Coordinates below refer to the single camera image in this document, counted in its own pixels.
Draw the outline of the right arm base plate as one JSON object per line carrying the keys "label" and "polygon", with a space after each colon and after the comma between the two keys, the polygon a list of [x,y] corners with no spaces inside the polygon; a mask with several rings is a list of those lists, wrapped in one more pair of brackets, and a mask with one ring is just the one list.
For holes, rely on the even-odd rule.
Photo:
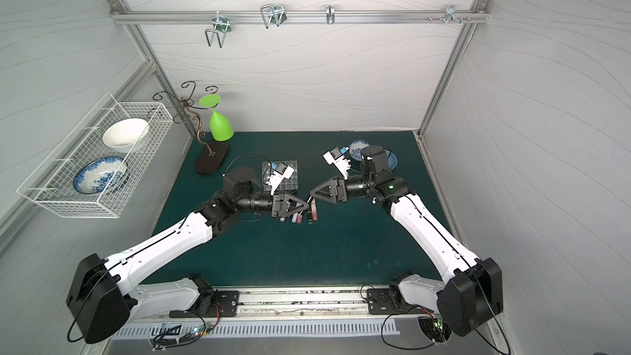
{"label": "right arm base plate", "polygon": [[369,287],[363,293],[368,313],[373,316],[430,314],[432,310],[414,306],[404,301],[395,289],[375,289]]}

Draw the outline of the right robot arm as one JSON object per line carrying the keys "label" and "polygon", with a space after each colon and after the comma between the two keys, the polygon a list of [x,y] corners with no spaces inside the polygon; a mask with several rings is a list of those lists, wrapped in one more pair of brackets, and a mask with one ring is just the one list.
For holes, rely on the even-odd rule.
{"label": "right robot arm", "polygon": [[399,223],[432,261],[440,279],[403,274],[394,281],[399,296],[410,306],[436,312],[450,330],[464,337],[504,311],[503,276],[491,258],[480,259],[456,239],[408,183],[395,177],[381,146],[362,149],[361,171],[350,174],[346,148],[325,152],[327,164],[339,175],[311,190],[315,199],[337,204],[366,197]]}

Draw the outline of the pink ombre lip gloss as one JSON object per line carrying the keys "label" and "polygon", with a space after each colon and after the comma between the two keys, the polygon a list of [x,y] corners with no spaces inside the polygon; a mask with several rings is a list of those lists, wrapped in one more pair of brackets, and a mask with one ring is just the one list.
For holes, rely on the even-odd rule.
{"label": "pink ombre lip gloss", "polygon": [[317,220],[317,208],[315,205],[310,207],[310,210],[307,212],[307,218],[310,223]]}

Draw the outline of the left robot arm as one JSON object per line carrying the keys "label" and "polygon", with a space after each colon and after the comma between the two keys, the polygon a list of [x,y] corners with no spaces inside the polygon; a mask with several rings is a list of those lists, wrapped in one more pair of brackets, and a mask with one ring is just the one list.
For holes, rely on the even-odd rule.
{"label": "left robot arm", "polygon": [[162,284],[144,280],[185,252],[228,231],[244,212],[287,218],[309,209],[287,192],[266,192],[253,170],[240,166],[223,176],[213,197],[166,230],[125,251],[79,262],[67,295],[72,326],[82,340],[106,340],[126,323],[164,312],[204,317],[218,311],[215,290],[198,274]]}

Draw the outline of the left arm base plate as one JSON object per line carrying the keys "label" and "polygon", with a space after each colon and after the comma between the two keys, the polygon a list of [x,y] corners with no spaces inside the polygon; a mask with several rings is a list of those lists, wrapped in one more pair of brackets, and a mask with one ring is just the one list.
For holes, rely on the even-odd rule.
{"label": "left arm base plate", "polygon": [[194,304],[184,311],[169,312],[170,318],[236,317],[240,292],[215,290],[213,294],[201,294]]}

